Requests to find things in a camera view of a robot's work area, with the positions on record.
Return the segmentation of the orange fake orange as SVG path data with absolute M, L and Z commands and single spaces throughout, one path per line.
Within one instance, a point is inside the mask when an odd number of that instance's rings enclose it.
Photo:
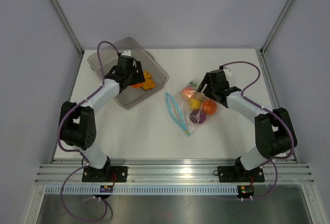
M 132 88 L 141 88 L 142 86 L 143 86 L 143 83 L 131 85 Z

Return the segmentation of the yellow-orange fake pretzel cluster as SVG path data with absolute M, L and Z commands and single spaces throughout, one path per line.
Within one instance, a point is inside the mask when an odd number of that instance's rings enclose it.
M 152 74 L 149 71 L 144 71 L 143 73 L 144 73 L 145 82 L 142 84 L 142 89 L 151 90 L 155 88 L 156 84 L 152 79 Z

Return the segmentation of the clear grey plastic container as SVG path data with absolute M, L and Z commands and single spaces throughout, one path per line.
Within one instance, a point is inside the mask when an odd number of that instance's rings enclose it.
M 164 87 L 169 76 L 156 60 L 133 38 L 127 37 L 88 57 L 99 79 L 113 79 L 120 84 L 114 99 L 130 109 Z

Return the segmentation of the clear zip top bag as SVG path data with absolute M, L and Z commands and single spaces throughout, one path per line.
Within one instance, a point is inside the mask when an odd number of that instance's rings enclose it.
M 185 87 L 183 87 L 179 92 L 177 92 L 175 94 L 170 94 L 170 93 L 166 92 L 165 97 L 166 97 L 167 109 L 168 109 L 168 112 L 169 112 L 171 118 L 183 130 L 184 133 L 185 133 L 185 131 L 188 131 L 191 135 L 199 126 L 203 125 L 213 115 L 206 115 L 207 116 L 206 121 L 202 124 L 192 123 L 189 119 L 189 116 L 190 116 L 190 113 L 193 110 L 191 110 L 189 108 L 189 104 L 188 104 L 189 101 L 185 101 L 181 97 L 181 91 Z M 208 97 L 204 96 L 202 93 L 199 93 L 197 91 L 196 91 L 196 94 L 195 94 L 195 98 L 199 99 L 202 103 L 205 100 L 209 99 Z

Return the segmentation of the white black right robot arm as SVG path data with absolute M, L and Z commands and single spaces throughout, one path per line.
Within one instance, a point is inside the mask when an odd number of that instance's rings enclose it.
M 222 68 L 205 74 L 197 91 L 247 118 L 255 127 L 255 147 L 235 160 L 234 175 L 247 180 L 256 169 L 274 159 L 287 159 L 297 146 L 289 113 L 284 108 L 268 109 L 231 87 Z

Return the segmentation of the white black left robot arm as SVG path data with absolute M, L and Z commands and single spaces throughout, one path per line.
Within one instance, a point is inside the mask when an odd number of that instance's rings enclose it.
M 101 182 L 111 177 L 108 157 L 95 143 L 96 114 L 128 86 L 145 81 L 142 64 L 132 56 L 118 54 L 118 62 L 103 76 L 101 84 L 78 103 L 66 101 L 60 111 L 57 142 L 65 152 L 78 152 L 94 169 L 93 175 Z

